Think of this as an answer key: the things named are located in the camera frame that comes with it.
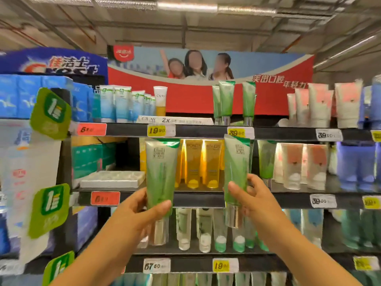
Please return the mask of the green hanging tag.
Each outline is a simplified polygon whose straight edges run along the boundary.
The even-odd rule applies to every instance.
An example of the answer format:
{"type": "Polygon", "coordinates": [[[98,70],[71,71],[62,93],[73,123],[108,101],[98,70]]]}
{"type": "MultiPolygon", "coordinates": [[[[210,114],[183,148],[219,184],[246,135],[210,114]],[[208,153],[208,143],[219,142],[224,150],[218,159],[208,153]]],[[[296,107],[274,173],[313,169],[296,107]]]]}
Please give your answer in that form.
{"type": "Polygon", "coordinates": [[[40,88],[30,118],[32,130],[51,139],[63,141],[68,136],[71,121],[70,103],[51,89],[40,88]]]}
{"type": "Polygon", "coordinates": [[[37,239],[61,226],[69,213],[70,187],[67,183],[46,187],[36,192],[28,236],[37,239]]]}
{"type": "Polygon", "coordinates": [[[64,255],[51,260],[45,267],[41,286],[49,286],[49,284],[62,273],[75,259],[74,251],[69,251],[64,255]]]}

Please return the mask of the white pink tube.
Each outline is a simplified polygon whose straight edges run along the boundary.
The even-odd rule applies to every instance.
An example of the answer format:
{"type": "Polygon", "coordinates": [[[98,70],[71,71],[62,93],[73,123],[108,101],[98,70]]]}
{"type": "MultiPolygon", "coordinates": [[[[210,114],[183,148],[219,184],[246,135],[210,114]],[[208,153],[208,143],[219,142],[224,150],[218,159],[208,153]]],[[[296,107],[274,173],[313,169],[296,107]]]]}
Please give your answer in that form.
{"type": "Polygon", "coordinates": [[[287,101],[288,101],[289,121],[295,124],[297,122],[295,94],[294,93],[287,94],[287,101]]]}
{"type": "Polygon", "coordinates": [[[325,191],[328,148],[325,144],[307,144],[307,186],[325,191]]]}
{"type": "Polygon", "coordinates": [[[298,127],[310,127],[309,90],[295,89],[296,117],[298,127]]]}
{"type": "Polygon", "coordinates": [[[308,83],[310,126],[312,128],[329,128],[333,90],[327,84],[308,83]]]}
{"type": "Polygon", "coordinates": [[[301,188],[303,144],[282,143],[283,185],[290,190],[301,188]]]}
{"type": "Polygon", "coordinates": [[[275,150],[273,180],[276,183],[283,184],[283,153],[281,143],[277,143],[275,150]]]}
{"type": "Polygon", "coordinates": [[[336,118],[339,129],[357,128],[363,80],[335,83],[336,118]]]}

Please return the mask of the white plastic tray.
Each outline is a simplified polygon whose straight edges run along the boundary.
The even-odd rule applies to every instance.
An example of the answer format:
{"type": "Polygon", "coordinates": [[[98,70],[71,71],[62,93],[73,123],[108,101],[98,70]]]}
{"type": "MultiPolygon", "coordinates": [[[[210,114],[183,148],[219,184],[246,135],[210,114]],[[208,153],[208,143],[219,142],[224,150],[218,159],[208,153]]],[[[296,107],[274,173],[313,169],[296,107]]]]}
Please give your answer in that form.
{"type": "Polygon", "coordinates": [[[142,171],[99,171],[84,177],[80,188],[138,188],[145,180],[142,171]]]}

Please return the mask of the blue header sign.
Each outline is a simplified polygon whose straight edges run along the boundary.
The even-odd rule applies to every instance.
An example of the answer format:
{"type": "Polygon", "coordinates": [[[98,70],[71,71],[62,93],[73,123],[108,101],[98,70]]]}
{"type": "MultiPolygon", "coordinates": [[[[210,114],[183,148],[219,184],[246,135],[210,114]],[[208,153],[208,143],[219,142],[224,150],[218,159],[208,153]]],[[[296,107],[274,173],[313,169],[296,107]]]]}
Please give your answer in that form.
{"type": "Polygon", "coordinates": [[[101,75],[107,77],[107,59],[85,51],[34,47],[0,53],[0,73],[47,75],[101,75]]]}

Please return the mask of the red price tag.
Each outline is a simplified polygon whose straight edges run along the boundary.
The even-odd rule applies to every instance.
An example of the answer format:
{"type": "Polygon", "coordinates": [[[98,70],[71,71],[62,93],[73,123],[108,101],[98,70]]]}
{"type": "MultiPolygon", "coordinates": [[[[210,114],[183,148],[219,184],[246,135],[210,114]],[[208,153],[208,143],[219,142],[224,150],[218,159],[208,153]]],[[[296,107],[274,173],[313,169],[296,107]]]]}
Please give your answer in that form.
{"type": "Polygon", "coordinates": [[[107,123],[78,123],[76,135],[78,136],[106,136],[107,123]]]}
{"type": "Polygon", "coordinates": [[[118,206],[120,192],[118,191],[93,191],[91,192],[91,206],[118,206]]]}

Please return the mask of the stack of blue boxes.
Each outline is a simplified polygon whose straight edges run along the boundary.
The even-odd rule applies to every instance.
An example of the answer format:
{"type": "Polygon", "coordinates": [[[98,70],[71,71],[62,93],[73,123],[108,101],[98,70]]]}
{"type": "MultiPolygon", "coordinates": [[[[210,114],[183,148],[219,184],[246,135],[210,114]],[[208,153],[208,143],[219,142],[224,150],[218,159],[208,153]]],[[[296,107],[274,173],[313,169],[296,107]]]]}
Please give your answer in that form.
{"type": "Polygon", "coordinates": [[[40,88],[70,91],[72,119],[92,122],[94,90],[67,76],[0,74],[0,118],[30,119],[40,88]]]}

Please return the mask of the green boxes stack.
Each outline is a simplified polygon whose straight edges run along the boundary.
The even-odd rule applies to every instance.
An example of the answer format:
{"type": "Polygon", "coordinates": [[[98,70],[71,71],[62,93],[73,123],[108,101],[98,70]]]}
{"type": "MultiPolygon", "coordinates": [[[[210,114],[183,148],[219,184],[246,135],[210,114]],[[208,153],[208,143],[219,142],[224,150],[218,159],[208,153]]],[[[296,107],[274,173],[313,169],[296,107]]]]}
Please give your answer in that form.
{"type": "Polygon", "coordinates": [[[116,143],[103,143],[72,147],[73,178],[83,178],[93,172],[113,167],[116,164],[116,145],[116,143]]]}

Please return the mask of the person's left hand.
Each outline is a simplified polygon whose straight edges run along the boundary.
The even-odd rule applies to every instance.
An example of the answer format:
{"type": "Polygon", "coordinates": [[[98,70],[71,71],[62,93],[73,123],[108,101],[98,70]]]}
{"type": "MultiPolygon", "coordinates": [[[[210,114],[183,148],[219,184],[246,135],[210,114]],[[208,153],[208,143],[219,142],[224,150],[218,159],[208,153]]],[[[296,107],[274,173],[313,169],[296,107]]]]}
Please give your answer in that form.
{"type": "Polygon", "coordinates": [[[148,206],[145,187],[134,192],[117,207],[113,217],[116,217],[117,222],[122,226],[127,227],[125,235],[129,243],[137,246],[143,238],[149,235],[155,222],[159,221],[148,220],[148,210],[152,207],[148,206]]]}

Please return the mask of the white hanging packet strip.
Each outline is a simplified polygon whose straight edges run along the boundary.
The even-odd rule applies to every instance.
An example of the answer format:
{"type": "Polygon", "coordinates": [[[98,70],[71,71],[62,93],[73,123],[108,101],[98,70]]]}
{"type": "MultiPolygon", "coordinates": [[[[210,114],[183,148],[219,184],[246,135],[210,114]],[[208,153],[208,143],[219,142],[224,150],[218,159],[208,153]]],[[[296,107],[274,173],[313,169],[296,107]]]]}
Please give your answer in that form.
{"type": "Polygon", "coordinates": [[[32,130],[29,120],[0,119],[0,184],[7,199],[9,236],[20,239],[19,262],[27,264],[48,245],[49,234],[28,236],[37,191],[56,185],[61,141],[32,130]]]}

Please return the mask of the clear white tube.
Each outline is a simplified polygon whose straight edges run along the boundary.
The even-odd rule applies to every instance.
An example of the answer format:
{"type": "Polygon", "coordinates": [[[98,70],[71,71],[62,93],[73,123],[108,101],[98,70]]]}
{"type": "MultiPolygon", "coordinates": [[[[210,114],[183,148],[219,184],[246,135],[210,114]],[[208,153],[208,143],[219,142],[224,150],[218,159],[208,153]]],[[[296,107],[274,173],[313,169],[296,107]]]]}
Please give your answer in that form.
{"type": "Polygon", "coordinates": [[[176,208],[176,235],[180,250],[187,251],[191,241],[191,208],[176,208]]]}
{"type": "Polygon", "coordinates": [[[202,253],[208,253],[212,244],[213,209],[196,208],[196,220],[199,250],[202,253]]]}

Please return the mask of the person's right forearm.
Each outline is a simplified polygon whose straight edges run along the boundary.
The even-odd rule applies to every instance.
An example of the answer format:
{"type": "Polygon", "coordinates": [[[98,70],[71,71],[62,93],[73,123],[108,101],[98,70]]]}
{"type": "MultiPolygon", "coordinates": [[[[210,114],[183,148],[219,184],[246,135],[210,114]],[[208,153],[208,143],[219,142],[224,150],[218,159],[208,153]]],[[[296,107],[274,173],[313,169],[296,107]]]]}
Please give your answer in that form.
{"type": "Polygon", "coordinates": [[[288,219],[280,225],[257,227],[260,238],[280,257],[301,286],[362,286],[288,219]]]}

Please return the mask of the white orange tube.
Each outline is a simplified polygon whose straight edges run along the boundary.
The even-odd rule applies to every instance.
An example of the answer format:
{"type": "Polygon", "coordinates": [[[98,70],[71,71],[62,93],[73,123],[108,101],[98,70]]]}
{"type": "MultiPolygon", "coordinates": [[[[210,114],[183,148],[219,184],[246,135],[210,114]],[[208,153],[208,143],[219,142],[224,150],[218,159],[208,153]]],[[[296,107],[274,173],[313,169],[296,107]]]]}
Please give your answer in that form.
{"type": "Polygon", "coordinates": [[[155,107],[157,116],[166,116],[166,96],[168,88],[165,86],[154,86],[155,107]]]}

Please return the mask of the dark green tubes group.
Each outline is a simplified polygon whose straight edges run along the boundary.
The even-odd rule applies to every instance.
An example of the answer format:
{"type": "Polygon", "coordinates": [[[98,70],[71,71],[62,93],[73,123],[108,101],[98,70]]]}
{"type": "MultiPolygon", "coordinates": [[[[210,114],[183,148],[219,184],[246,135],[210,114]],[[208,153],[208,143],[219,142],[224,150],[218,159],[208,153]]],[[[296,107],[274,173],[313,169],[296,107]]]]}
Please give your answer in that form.
{"type": "Polygon", "coordinates": [[[381,210],[344,210],[342,242],[349,248],[381,250],[381,210]]]}

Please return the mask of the person's right hand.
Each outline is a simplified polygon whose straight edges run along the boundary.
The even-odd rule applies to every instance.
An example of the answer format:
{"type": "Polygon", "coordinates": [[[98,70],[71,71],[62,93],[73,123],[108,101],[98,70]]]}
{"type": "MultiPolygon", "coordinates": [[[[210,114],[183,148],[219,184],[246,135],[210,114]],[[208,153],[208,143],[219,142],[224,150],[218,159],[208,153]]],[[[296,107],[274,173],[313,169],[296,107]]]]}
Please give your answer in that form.
{"type": "Polygon", "coordinates": [[[260,177],[248,174],[247,179],[251,182],[251,186],[246,188],[250,194],[250,205],[242,206],[242,210],[254,223],[262,240],[273,238],[289,225],[289,220],[260,177]]]}

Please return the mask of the blue carton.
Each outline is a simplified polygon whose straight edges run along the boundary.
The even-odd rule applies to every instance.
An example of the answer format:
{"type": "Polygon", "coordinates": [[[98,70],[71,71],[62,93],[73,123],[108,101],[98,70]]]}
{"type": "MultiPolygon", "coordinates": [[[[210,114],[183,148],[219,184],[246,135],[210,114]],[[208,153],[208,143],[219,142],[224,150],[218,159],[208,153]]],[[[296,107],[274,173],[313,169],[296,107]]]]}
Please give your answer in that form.
{"type": "Polygon", "coordinates": [[[76,251],[79,251],[98,227],[98,208],[92,206],[82,207],[77,216],[76,251]]]}

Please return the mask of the dark green tube silver cap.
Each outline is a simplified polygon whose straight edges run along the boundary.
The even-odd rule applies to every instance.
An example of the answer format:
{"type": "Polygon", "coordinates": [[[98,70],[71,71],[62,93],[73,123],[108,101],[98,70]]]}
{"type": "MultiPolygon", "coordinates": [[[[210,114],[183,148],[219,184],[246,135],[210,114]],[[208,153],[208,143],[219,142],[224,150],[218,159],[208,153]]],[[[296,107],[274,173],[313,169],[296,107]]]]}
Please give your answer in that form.
{"type": "Polygon", "coordinates": [[[243,214],[241,203],[229,192],[228,185],[234,182],[246,191],[247,174],[249,171],[250,139],[225,134],[224,136],[224,201],[225,224],[230,228],[241,228],[243,214]]]}

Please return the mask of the yellow tube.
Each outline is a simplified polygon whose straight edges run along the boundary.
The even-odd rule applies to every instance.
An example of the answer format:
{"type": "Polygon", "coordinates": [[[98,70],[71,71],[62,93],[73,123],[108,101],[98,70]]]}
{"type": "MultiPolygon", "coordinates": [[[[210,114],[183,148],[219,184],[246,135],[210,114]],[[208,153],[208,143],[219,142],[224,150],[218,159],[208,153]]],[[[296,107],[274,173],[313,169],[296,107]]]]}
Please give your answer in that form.
{"type": "Polygon", "coordinates": [[[180,140],[178,149],[177,167],[175,176],[175,188],[178,188],[185,178],[185,162],[186,162],[186,143],[185,139],[180,140]]]}
{"type": "Polygon", "coordinates": [[[185,140],[184,180],[188,188],[195,189],[200,184],[200,165],[202,155],[201,139],[185,140]]]}
{"type": "Polygon", "coordinates": [[[203,141],[202,150],[202,182],[208,188],[217,188],[219,185],[221,140],[203,141]]]}

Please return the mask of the flat white carton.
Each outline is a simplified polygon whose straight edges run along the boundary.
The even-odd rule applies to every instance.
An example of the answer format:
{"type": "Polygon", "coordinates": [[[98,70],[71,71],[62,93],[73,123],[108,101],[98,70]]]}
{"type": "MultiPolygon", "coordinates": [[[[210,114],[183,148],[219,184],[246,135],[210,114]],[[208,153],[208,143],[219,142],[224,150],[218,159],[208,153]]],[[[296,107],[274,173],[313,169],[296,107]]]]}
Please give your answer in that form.
{"type": "Polygon", "coordinates": [[[212,118],[194,117],[167,117],[167,116],[146,116],[140,115],[136,120],[137,124],[176,124],[176,125],[214,125],[212,118]]]}

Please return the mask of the clear tube green cap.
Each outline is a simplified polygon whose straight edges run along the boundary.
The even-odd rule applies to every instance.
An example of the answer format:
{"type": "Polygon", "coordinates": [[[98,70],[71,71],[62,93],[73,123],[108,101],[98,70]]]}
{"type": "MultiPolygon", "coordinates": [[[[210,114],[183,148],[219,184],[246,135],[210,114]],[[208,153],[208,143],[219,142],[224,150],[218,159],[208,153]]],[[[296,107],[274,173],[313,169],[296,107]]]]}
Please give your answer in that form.
{"type": "Polygon", "coordinates": [[[213,210],[213,231],[215,250],[224,253],[227,243],[227,226],[225,224],[225,210],[213,210]]]}
{"type": "Polygon", "coordinates": [[[233,249],[236,252],[245,251],[245,232],[243,228],[232,228],[233,249]]]}

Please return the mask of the row of purple tubes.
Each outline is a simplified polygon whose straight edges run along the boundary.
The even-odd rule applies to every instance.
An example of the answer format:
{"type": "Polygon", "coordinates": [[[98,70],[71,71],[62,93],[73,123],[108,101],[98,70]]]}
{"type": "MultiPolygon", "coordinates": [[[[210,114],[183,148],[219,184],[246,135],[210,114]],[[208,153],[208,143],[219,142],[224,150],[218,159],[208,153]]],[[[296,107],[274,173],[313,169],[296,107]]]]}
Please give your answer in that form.
{"type": "Polygon", "coordinates": [[[360,96],[359,129],[381,129],[381,74],[372,85],[362,88],[360,96]]]}
{"type": "Polygon", "coordinates": [[[376,192],[378,143],[337,142],[336,174],[340,188],[347,192],[376,192]]]}

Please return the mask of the long ceiling light tube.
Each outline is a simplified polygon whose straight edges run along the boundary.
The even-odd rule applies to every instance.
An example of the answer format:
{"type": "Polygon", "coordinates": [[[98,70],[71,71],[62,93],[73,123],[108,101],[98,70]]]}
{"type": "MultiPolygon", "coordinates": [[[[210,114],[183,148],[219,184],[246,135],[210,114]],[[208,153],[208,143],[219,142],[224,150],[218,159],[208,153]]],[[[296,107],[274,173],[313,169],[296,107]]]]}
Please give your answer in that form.
{"type": "Polygon", "coordinates": [[[196,4],[196,3],[174,3],[164,1],[142,1],[142,0],[29,0],[33,3],[101,7],[108,9],[133,9],[140,11],[173,11],[190,13],[212,13],[212,14],[242,14],[276,16],[276,9],[258,7],[223,6],[218,4],[196,4]]]}

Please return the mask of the red and blue banner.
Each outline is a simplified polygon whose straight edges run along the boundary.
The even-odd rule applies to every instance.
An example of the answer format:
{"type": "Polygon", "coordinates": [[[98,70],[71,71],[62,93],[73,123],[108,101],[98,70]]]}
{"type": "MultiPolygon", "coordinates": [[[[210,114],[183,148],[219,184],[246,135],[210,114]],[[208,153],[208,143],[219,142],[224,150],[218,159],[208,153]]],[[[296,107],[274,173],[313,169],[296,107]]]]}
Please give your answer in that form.
{"type": "Polygon", "coordinates": [[[226,58],[236,82],[232,113],[242,114],[242,84],[256,83],[256,115],[287,115],[287,94],[312,82],[314,55],[237,52],[132,45],[107,46],[108,81],[154,93],[167,87],[166,113],[212,114],[212,85],[218,84],[226,58]]]}

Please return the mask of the white price tag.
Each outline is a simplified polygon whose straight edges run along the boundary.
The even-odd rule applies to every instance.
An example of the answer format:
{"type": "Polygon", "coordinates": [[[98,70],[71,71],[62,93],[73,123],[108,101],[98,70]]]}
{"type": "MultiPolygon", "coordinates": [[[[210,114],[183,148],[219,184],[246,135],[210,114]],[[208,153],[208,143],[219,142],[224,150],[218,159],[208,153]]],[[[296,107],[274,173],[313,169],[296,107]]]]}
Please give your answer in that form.
{"type": "Polygon", "coordinates": [[[145,258],[142,272],[144,274],[167,274],[171,272],[170,258],[145,258]]]}
{"type": "Polygon", "coordinates": [[[336,196],[333,194],[310,194],[310,203],[313,209],[336,209],[336,196]]]}
{"type": "Polygon", "coordinates": [[[342,142],[343,134],[341,129],[315,129],[316,138],[319,142],[342,142]]]}

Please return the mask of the pale green tube silver cap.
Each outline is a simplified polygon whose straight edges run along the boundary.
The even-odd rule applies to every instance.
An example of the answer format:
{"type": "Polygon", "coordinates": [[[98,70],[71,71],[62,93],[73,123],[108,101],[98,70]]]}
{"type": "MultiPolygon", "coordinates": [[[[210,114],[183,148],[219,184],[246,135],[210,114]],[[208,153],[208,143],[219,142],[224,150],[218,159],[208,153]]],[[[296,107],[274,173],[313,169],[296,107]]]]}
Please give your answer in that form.
{"type": "MultiPolygon", "coordinates": [[[[147,207],[150,209],[161,202],[173,202],[175,178],[180,139],[176,138],[147,138],[146,150],[146,186],[147,207]]],[[[149,234],[149,244],[154,246],[165,245],[169,236],[169,218],[173,206],[169,211],[155,221],[149,234]]]]}

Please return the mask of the blue green tubes group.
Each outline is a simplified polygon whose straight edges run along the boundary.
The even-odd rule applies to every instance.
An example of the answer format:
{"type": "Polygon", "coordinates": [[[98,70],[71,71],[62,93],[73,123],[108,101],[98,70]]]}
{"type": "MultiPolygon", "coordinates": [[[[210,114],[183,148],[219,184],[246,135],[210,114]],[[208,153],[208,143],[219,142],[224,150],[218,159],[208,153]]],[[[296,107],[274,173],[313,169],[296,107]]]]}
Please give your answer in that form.
{"type": "Polygon", "coordinates": [[[317,247],[323,236],[323,209],[283,209],[293,225],[317,247]]]}

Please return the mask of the black shelf board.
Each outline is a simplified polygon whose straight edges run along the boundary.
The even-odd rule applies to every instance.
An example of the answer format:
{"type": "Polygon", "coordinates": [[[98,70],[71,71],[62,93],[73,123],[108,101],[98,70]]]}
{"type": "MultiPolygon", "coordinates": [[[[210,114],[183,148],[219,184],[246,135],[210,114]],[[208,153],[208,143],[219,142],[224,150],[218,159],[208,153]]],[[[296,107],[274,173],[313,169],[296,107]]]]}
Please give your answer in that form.
{"type": "Polygon", "coordinates": [[[169,259],[173,273],[211,273],[214,259],[237,259],[241,272],[290,272],[285,263],[271,253],[133,255],[123,270],[125,273],[142,273],[146,259],[169,259]]]}
{"type": "MultiPolygon", "coordinates": [[[[107,123],[106,136],[113,137],[147,137],[149,124],[122,124],[107,123]]],[[[72,122],[69,132],[76,135],[78,123],[72,122]]],[[[176,125],[176,136],[181,139],[222,139],[227,134],[227,127],[223,125],[176,125]]],[[[253,127],[255,139],[273,140],[279,142],[319,142],[314,128],[293,127],[253,127]]],[[[341,129],[342,142],[370,142],[373,141],[370,130],[341,129]]]]}
{"type": "MultiPolygon", "coordinates": [[[[91,206],[90,205],[90,189],[77,190],[72,193],[74,196],[75,206],[91,206]]],[[[120,203],[127,197],[131,196],[135,191],[119,191],[120,203]]],[[[307,192],[274,192],[273,195],[283,209],[312,209],[310,203],[310,194],[307,192]]],[[[359,192],[342,192],[333,194],[336,196],[336,209],[355,210],[364,209],[362,196],[365,195],[381,195],[379,193],[359,193],[359,192]]],[[[174,192],[173,207],[176,208],[223,208],[225,207],[224,194],[222,192],[190,192],[176,191],[174,192]]]]}

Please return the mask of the person's left forearm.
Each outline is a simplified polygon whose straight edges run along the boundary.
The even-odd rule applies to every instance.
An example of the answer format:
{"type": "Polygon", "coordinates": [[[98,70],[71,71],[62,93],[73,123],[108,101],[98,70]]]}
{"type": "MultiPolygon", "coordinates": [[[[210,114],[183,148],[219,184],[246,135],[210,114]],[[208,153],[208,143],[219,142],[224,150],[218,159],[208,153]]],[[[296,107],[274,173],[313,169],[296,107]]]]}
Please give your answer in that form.
{"type": "Polygon", "coordinates": [[[74,263],[49,286],[108,286],[121,275],[137,246],[129,243],[127,227],[113,215],[74,263]]]}

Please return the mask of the row of pale tubes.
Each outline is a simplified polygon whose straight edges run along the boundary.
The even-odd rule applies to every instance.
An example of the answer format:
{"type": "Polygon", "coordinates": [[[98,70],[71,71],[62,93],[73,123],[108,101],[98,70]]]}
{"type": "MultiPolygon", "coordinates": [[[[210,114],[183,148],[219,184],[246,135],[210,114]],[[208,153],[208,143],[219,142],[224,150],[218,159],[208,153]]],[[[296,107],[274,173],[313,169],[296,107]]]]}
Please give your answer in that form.
{"type": "Polygon", "coordinates": [[[129,273],[123,274],[109,286],[287,286],[287,273],[129,273]]]}

